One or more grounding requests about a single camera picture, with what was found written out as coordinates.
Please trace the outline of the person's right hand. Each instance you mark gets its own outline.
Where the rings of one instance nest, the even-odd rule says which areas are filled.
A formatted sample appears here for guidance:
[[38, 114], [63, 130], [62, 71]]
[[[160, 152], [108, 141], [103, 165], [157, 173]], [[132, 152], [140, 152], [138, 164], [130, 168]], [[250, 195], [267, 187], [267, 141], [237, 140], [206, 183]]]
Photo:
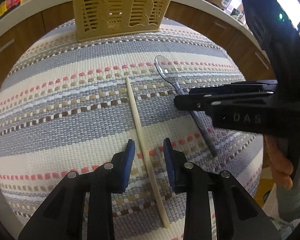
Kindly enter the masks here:
[[268, 135], [263, 137], [266, 142], [269, 166], [274, 182], [282, 188], [290, 190], [293, 186], [293, 181], [290, 177], [294, 171], [293, 164], [281, 152], [275, 137]]

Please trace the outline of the grey sleeve forearm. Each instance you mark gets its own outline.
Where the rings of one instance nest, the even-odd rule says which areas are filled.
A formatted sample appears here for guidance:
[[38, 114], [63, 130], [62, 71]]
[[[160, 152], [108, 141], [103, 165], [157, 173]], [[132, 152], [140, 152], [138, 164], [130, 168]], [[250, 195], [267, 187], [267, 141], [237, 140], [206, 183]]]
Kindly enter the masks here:
[[278, 186], [276, 189], [278, 212], [282, 220], [292, 222], [300, 219], [300, 142], [279, 139], [278, 146], [283, 156], [293, 164], [293, 174], [289, 176], [293, 182], [292, 188]]

